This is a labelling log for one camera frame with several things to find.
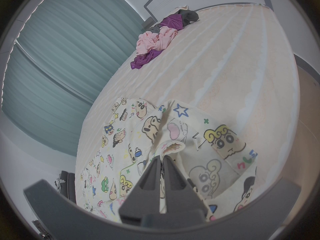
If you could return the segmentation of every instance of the cartoon blanket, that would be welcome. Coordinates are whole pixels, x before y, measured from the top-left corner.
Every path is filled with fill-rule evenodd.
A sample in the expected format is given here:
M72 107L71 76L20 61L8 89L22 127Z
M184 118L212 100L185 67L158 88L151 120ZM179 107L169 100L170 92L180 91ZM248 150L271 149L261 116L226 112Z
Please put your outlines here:
M118 98L111 111L101 147L80 175L83 207L91 213L121 222L119 207L157 155L172 157L206 204L208 221L250 201L258 154L226 125L177 100L155 108ZM159 211L165 213L163 171L160 180Z

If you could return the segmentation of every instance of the bed sheet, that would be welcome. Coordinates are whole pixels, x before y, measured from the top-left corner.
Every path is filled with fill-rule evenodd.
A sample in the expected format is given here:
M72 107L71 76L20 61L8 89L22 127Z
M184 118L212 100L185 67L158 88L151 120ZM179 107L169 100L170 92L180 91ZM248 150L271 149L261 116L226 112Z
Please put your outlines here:
M102 129L118 97L143 98L156 107L177 99L230 126L259 155L251 200L279 176L300 106L288 39L265 6L222 5L198 14L197 22L180 30L166 50L139 70L130 68L134 52L99 94L79 139L77 202L83 197L80 174L101 148Z

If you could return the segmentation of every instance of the curtain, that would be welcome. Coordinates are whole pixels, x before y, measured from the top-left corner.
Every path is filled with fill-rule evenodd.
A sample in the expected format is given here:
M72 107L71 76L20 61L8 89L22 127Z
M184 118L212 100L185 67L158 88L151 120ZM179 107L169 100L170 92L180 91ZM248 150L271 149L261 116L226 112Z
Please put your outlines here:
M2 110L35 140L76 156L83 120L134 52L142 22L125 0L44 0L10 55Z

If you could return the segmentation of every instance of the green curtain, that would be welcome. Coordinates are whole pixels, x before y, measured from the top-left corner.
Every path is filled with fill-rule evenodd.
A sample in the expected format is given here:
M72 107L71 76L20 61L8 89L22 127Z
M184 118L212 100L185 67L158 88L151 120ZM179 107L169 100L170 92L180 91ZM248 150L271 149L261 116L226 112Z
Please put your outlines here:
M83 120L134 52L142 22L125 0L44 0L10 55L2 110L35 140L76 156Z

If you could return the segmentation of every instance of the purple garment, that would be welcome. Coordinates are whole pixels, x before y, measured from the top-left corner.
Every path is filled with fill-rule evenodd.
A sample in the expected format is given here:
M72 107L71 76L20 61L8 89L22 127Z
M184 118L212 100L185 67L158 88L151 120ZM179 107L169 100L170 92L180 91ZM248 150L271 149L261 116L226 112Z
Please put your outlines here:
M138 55L130 62L131 69L141 69L144 64L149 63L155 57L157 57L163 50L150 50L147 54Z
M181 14L171 14L168 17L164 18L162 22L160 22L161 26L167 26L169 28L173 28L176 30L182 30L182 15Z

